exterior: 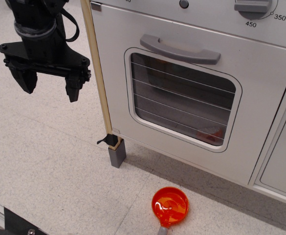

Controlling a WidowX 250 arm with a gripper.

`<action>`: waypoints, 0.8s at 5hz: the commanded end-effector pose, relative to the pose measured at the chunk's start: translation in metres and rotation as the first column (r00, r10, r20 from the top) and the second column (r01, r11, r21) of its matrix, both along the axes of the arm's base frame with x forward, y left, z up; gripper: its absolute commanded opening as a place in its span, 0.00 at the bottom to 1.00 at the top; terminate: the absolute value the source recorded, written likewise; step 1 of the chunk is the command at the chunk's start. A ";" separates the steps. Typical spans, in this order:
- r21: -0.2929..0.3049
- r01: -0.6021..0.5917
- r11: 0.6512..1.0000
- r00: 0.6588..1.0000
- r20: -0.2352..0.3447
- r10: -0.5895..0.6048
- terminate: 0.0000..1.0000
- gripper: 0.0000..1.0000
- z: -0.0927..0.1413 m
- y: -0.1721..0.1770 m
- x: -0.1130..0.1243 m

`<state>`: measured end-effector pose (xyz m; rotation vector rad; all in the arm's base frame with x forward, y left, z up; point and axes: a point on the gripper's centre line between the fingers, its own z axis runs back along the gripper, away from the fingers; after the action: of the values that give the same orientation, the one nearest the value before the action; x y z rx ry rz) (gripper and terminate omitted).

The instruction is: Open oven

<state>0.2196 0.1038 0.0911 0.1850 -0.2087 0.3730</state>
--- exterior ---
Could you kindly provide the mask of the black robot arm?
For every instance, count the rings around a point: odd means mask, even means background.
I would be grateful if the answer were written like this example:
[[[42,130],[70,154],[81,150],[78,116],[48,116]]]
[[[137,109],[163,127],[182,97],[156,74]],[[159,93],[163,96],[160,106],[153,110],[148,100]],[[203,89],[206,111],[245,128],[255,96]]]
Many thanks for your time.
[[[65,9],[65,0],[9,0],[14,17],[14,28],[22,41],[0,45],[4,63],[12,76],[27,93],[33,93],[37,74],[61,76],[66,81],[70,102],[78,100],[79,91],[91,77],[90,60],[75,52],[69,42],[79,37],[66,37],[63,17],[74,25],[76,20]]]

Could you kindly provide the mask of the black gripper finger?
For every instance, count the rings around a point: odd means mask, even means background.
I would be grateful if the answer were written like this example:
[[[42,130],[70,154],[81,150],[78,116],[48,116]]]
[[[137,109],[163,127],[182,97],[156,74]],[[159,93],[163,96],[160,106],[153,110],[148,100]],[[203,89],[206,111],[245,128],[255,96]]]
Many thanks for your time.
[[[82,89],[80,77],[77,74],[69,74],[65,77],[66,81],[66,94],[70,102],[76,102],[79,97],[79,91]]]
[[[37,72],[31,67],[9,67],[9,70],[20,85],[20,87],[28,94],[33,93],[37,85]]]

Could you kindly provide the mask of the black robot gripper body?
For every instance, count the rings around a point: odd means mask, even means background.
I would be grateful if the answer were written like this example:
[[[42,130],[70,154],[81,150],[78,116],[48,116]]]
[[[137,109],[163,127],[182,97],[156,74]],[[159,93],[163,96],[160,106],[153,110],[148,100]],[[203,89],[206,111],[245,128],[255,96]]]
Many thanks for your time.
[[[89,81],[90,60],[71,49],[55,30],[45,39],[26,39],[0,45],[7,67],[21,71],[34,71],[56,76],[77,74],[81,82]]]

